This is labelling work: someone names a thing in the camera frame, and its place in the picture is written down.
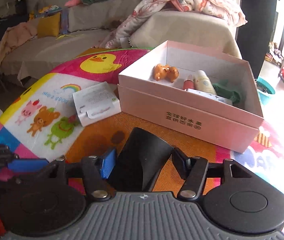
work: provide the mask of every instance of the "sofa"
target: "sofa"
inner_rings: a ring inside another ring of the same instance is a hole
[[[19,85],[25,78],[32,80],[44,76],[57,65],[71,60],[83,51],[98,45],[109,33],[103,28],[112,20],[126,19],[141,0],[107,0],[92,5],[77,5],[68,11],[68,35],[61,39],[44,37],[26,42],[8,54],[0,65],[0,73]],[[183,23],[177,30],[176,22]],[[162,22],[167,22],[165,33]],[[199,46],[214,47],[222,52],[241,58],[240,51],[234,39],[235,32],[224,20],[196,14],[192,12],[160,11],[154,14],[146,23],[147,36],[144,39],[143,26],[131,36],[132,45],[140,48],[151,48],[163,41],[173,40],[192,43]],[[191,35],[185,32],[184,26],[190,28]]]

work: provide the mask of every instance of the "yellow duck print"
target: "yellow duck print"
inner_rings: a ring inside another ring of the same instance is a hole
[[[114,64],[116,56],[113,54],[99,54],[83,61],[80,68],[89,73],[102,74],[114,71],[122,64]]]

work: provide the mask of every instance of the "metal screw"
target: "metal screw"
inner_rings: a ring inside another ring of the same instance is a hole
[[[196,193],[192,190],[182,190],[180,192],[180,195],[184,198],[194,198],[196,196]]]
[[[108,193],[105,190],[96,190],[92,192],[92,196],[95,198],[106,198]]]
[[[19,179],[19,178],[16,178],[16,179],[15,179],[15,183],[16,183],[16,184],[21,184],[21,183],[22,183],[22,180]]]

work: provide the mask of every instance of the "lip balm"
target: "lip balm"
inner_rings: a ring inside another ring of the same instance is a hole
[[[185,80],[184,80],[184,83],[183,83],[183,90],[187,90],[187,89],[195,89],[194,88],[194,77],[193,75],[189,75]]]

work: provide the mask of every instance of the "open cardboard box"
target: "open cardboard box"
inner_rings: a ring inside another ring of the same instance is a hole
[[[153,79],[158,63],[178,68],[174,83]],[[227,79],[242,101],[235,107],[182,90],[197,70],[212,83]],[[246,150],[264,120],[249,63],[212,48],[166,41],[123,70],[118,88],[123,112],[237,152]]]

